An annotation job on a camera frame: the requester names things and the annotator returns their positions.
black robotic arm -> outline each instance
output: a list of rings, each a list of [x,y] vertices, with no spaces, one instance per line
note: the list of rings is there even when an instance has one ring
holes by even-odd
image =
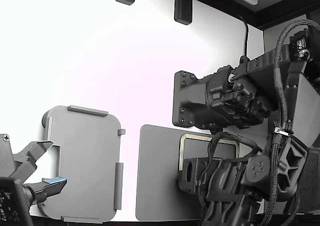
[[[214,134],[208,158],[187,158],[178,172],[179,188],[199,196],[202,225],[249,226],[262,199],[269,202],[262,225],[269,223],[276,201],[295,196],[295,209],[284,225],[298,211],[298,181],[320,135],[320,51],[307,29],[283,45],[288,32],[299,25],[320,29],[310,20],[297,21],[283,31],[273,51],[251,61],[243,56],[237,68],[222,67],[199,80],[188,72],[175,75],[173,124]],[[224,128],[245,129],[265,118],[270,133],[260,155],[256,148],[243,158],[214,159],[219,139],[249,141],[222,132]]]

gray tab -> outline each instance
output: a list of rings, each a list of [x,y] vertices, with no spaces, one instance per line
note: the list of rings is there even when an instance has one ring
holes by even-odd
[[[125,135],[125,129],[119,129],[119,130],[118,130],[118,135],[119,135],[119,136]]]
[[[109,114],[109,112],[106,112],[106,111],[85,108],[85,107],[78,107],[78,106],[69,106],[68,111],[85,113],[85,114],[99,116],[99,117],[105,117],[105,116],[108,116]]]
[[[103,223],[100,218],[90,217],[65,217],[61,216],[63,222],[81,222],[81,223]]]
[[[115,164],[115,191],[114,191],[114,202],[113,208],[121,210],[122,204],[122,183],[124,176],[124,164],[122,162],[117,162]]]

black ceiling trim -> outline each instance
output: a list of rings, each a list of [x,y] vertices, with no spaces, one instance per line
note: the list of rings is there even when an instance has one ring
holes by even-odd
[[[319,8],[320,0],[283,0],[257,12],[257,27],[265,30]]]
[[[116,0],[131,5],[135,0]],[[235,18],[244,18],[251,26],[266,30],[293,18],[320,9],[320,0],[283,0],[258,12],[234,0],[197,0]],[[192,0],[174,0],[174,19],[188,25],[192,22]]]
[[[233,0],[197,0],[230,16],[242,16],[246,22],[266,30],[320,8],[320,0],[283,0],[258,12]]]

bolt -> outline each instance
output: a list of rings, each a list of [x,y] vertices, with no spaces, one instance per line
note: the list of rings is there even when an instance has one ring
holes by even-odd
[[[9,135],[8,135],[8,134],[5,134],[5,135],[3,136],[3,140],[4,140],[5,142],[9,142],[9,140],[10,140]]]
[[[229,77],[228,77],[228,81],[229,81],[230,83],[232,83],[234,77],[235,77],[235,75],[234,75],[233,73],[231,73],[231,74],[229,75]]]

black plastic housing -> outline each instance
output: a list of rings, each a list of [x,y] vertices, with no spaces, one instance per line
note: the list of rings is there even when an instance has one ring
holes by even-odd
[[[19,179],[0,177],[0,225],[33,225],[30,199]]]

